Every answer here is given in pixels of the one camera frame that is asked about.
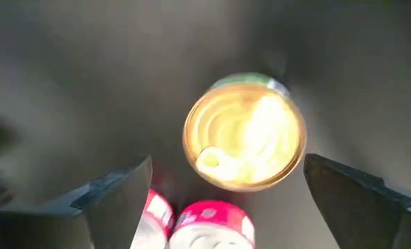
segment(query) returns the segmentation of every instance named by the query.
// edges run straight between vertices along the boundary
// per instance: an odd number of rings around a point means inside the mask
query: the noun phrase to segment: gray surface
[[[284,71],[308,151],[411,192],[411,6],[291,1],[0,3],[0,120],[19,134],[4,179],[40,201],[151,154],[154,184],[181,211],[231,200],[258,249],[337,248],[302,168],[270,190],[233,194],[188,166],[183,121],[217,79]]]

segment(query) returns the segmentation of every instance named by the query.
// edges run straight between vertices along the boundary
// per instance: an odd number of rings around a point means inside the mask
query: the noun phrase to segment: gold can lid
[[[266,188],[299,162],[306,140],[298,108],[263,84],[209,90],[183,130],[186,156],[207,181],[229,190]]]

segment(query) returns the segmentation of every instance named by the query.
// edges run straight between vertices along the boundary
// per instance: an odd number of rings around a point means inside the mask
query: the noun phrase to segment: tin can
[[[200,201],[181,213],[170,248],[255,249],[255,229],[238,207],[223,201]]]
[[[298,165],[307,134],[299,109],[278,81],[258,73],[219,80],[195,103],[183,129],[191,166],[233,191],[270,187]]]
[[[167,200],[150,190],[143,215],[130,249],[164,249],[174,224],[173,209]]]

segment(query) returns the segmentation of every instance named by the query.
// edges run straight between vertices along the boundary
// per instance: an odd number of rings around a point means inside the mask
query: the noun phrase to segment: pink can
[[[181,213],[170,248],[255,249],[255,229],[247,214],[235,205],[200,201]]]
[[[174,224],[169,202],[150,190],[130,249],[164,249]]]

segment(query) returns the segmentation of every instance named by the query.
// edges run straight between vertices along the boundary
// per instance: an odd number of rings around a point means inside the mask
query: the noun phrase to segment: pink can label
[[[170,236],[174,223],[173,209],[169,202],[154,190],[149,190],[143,215],[155,220],[164,231],[165,236],[167,238]]]
[[[244,236],[255,247],[253,222],[235,205],[223,201],[199,201],[181,213],[174,230],[197,223],[212,223],[230,228]]]

